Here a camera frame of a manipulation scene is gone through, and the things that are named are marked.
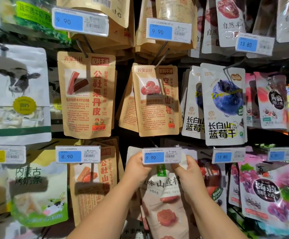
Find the grape leaf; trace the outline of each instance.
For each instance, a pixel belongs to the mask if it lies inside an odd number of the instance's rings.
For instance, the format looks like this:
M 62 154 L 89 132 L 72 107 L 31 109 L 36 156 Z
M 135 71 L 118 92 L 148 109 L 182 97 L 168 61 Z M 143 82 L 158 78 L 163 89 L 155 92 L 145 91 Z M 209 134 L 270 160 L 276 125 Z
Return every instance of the grape leaf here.
M 248 163 L 242 165 L 240 169 L 241 172 L 250 170 L 254 170 L 254 167 L 250 166 Z
M 289 201 L 289 188 L 287 186 L 284 186 L 280 189 L 281 191 L 281 197 L 285 201 Z

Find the blue price label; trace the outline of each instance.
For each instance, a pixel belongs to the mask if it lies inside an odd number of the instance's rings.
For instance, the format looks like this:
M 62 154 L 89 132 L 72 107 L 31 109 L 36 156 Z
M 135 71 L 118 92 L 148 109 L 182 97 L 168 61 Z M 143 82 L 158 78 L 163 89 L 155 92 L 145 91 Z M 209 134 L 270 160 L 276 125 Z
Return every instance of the blue price label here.
M 284 151 L 270 151 L 269 161 L 282 161 L 285 160 L 285 152 Z
M 255 52 L 256 47 L 257 47 L 257 39 L 249 39 L 249 38 L 244 38 L 240 37 L 238 39 L 238 46 L 237 49 L 238 51 L 246 51 L 246 52 Z
M 154 152 L 144 154 L 144 163 L 163 163 L 164 152 Z
M 59 162 L 81 162 L 81 151 L 59 151 Z
M 232 152 L 216 153 L 214 162 L 230 162 L 232 159 Z
M 54 13 L 54 23 L 56 28 L 83 31 L 83 17 L 62 12 Z
M 157 40 L 172 40 L 172 27 L 150 24 L 149 38 Z

